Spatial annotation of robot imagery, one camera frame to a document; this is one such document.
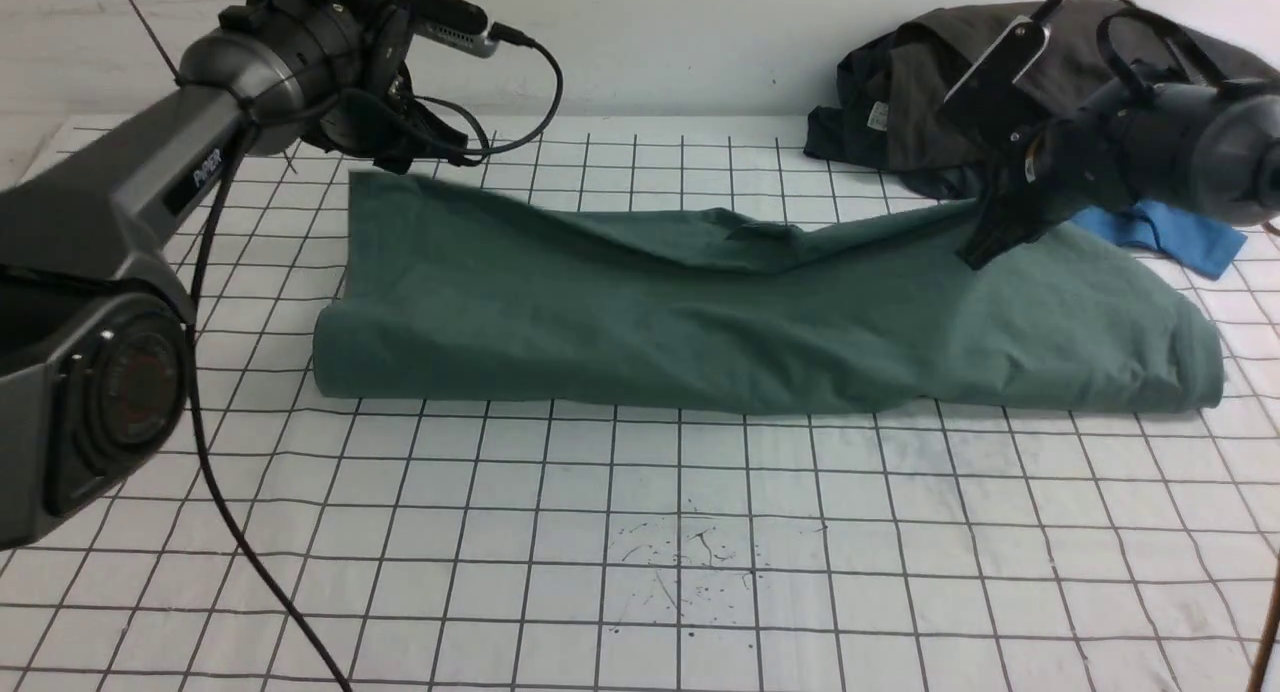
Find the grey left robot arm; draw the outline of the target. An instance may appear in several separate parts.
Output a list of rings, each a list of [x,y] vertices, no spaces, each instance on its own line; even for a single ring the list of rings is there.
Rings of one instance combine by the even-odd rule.
[[[246,0],[186,49],[165,98],[3,191],[4,549],[102,498],[178,426],[198,313],[164,249],[238,160],[298,139],[388,159],[392,124],[328,105],[372,92],[403,119],[412,40],[489,58],[490,28],[463,0]]]

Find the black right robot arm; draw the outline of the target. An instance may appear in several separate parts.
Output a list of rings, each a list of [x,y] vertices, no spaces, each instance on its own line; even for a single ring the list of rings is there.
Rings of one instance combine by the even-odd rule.
[[[1039,240],[1085,208],[1165,203],[1229,226],[1277,214],[1277,84],[1193,84],[1161,73],[1111,81],[1084,107],[1042,122],[988,118],[969,137],[987,162],[970,269]]]

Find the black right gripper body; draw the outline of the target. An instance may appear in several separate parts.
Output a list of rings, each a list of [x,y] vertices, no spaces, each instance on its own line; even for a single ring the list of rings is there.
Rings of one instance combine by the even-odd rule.
[[[978,201],[975,228],[957,251],[961,262],[979,271],[1098,203],[1100,139],[1094,124],[1085,122],[1048,122],[1021,130],[991,168],[995,177]]]

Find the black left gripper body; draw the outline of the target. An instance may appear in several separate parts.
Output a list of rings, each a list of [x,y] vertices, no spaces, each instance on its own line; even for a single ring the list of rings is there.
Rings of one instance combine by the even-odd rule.
[[[480,165],[481,153],[467,150],[467,133],[451,127],[426,104],[458,113],[476,133],[480,145],[489,145],[477,118],[468,110],[452,101],[415,95],[404,64],[380,95],[360,86],[339,91],[306,124],[300,139],[324,153],[366,160],[380,171],[392,174],[406,174],[413,162],[422,160],[439,160],[454,168]]]

